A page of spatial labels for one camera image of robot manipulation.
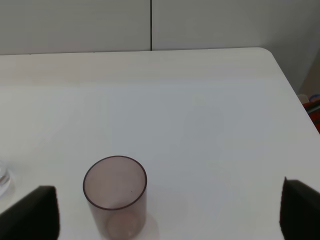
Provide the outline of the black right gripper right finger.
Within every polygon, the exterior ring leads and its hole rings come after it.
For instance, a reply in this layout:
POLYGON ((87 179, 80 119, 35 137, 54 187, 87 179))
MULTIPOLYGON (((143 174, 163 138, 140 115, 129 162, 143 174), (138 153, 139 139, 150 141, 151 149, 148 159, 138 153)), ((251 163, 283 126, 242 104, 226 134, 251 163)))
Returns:
POLYGON ((305 183, 284 179, 279 225, 285 240, 320 238, 320 193, 305 183))

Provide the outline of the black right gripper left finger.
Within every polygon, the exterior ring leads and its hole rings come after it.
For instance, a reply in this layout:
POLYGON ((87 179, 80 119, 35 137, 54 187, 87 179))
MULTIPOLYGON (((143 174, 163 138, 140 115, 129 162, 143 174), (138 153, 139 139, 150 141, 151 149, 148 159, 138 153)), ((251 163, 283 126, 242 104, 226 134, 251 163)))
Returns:
POLYGON ((57 240, 60 212, 56 188, 39 186, 0 214, 2 240, 57 240))

